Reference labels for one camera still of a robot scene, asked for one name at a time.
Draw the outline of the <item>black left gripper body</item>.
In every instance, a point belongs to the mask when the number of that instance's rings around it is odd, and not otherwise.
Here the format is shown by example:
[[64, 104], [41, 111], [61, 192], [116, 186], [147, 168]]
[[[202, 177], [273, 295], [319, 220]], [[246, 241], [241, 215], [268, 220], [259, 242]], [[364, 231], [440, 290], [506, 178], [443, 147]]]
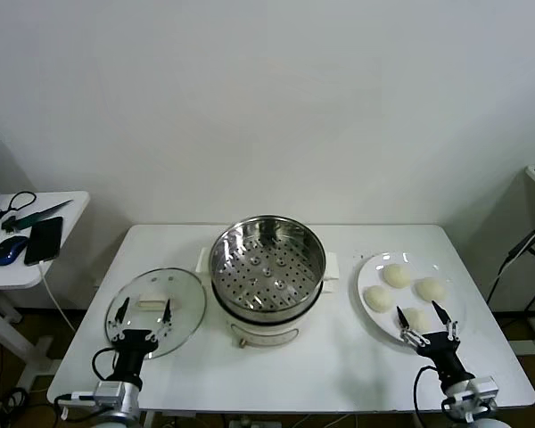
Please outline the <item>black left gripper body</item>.
[[159, 340], [147, 329], [125, 329], [114, 341], [117, 361], [113, 369], [113, 380], [125, 383], [140, 383], [144, 358], [157, 350]]

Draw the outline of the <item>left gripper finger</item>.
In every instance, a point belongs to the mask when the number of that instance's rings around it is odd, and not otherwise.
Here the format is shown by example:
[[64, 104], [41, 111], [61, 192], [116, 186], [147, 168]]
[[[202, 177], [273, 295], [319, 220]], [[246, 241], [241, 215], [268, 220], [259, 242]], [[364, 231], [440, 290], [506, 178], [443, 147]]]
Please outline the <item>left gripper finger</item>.
[[106, 336], [110, 342], [124, 338], [125, 318], [128, 312], [130, 298], [126, 297], [118, 306], [111, 304], [106, 315]]
[[160, 320], [158, 321], [158, 327], [151, 334], [150, 340], [152, 342], [160, 342], [167, 337], [172, 330], [172, 309], [170, 300], [166, 301], [164, 311]]

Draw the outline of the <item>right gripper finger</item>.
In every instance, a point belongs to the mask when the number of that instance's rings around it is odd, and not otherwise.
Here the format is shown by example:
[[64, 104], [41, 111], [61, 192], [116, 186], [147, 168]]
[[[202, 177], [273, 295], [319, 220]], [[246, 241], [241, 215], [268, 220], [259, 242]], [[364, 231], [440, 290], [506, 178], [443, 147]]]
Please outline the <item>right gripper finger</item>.
[[446, 333], [447, 333], [448, 339], [451, 342], [458, 342], [459, 337], [457, 334], [457, 321], [453, 321], [450, 318], [448, 312], [442, 306], [440, 306], [435, 300], [432, 301], [432, 305], [438, 318], [446, 327]]
[[427, 316], [422, 309], [397, 307], [400, 324], [400, 338], [413, 348], [427, 345], [424, 333], [427, 332]]

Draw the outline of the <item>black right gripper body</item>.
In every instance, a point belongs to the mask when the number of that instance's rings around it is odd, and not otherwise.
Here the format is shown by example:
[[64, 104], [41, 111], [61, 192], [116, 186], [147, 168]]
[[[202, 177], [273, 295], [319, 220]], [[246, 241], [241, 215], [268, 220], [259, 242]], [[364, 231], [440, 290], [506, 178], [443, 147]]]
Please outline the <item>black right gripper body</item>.
[[450, 388], [457, 383], [471, 379], [471, 374], [465, 370], [457, 356], [459, 340], [450, 340], [448, 334], [444, 332], [427, 333], [424, 339], [428, 343], [419, 346], [416, 353], [433, 362], [441, 388]]

